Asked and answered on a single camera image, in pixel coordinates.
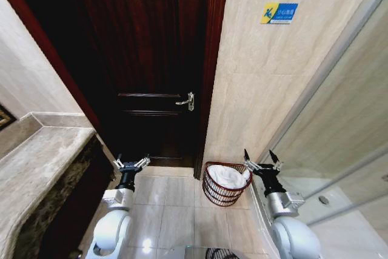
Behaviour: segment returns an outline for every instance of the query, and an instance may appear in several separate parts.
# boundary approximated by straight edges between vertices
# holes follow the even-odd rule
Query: wire basket
[[[243,193],[244,189],[252,182],[252,173],[250,172],[247,184],[239,189],[229,189],[219,185],[210,176],[208,168],[211,165],[222,165],[236,169],[238,172],[243,173],[246,170],[246,166],[242,164],[229,164],[221,162],[206,162],[204,179],[202,181],[202,189],[206,197],[217,206],[231,206],[236,203],[238,198]]]
[[[206,250],[205,259],[239,259],[239,258],[229,249],[208,248]]]

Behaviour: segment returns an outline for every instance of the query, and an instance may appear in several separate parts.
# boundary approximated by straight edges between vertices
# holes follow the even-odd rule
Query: vanity counter
[[[42,127],[0,160],[0,258],[13,257],[24,223],[94,135],[92,128]],[[76,175],[77,183],[88,166],[67,181]]]

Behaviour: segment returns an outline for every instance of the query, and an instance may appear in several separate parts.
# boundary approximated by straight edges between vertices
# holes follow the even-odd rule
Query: door panel
[[[26,0],[124,160],[192,167],[207,0]],[[195,93],[195,109],[176,101]]]

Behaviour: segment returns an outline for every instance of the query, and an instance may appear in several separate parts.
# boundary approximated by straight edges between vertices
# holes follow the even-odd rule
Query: dark marble cabinet
[[[13,258],[68,259],[82,240],[113,167],[93,136],[22,225]]]

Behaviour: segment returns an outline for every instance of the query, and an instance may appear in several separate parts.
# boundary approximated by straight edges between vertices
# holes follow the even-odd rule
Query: glass panel
[[[388,197],[312,226],[324,258],[388,258]]]
[[[306,198],[298,218],[324,258],[388,258],[388,0],[273,151],[284,188]]]
[[[383,0],[274,149],[289,191],[306,196],[388,146],[387,60]]]

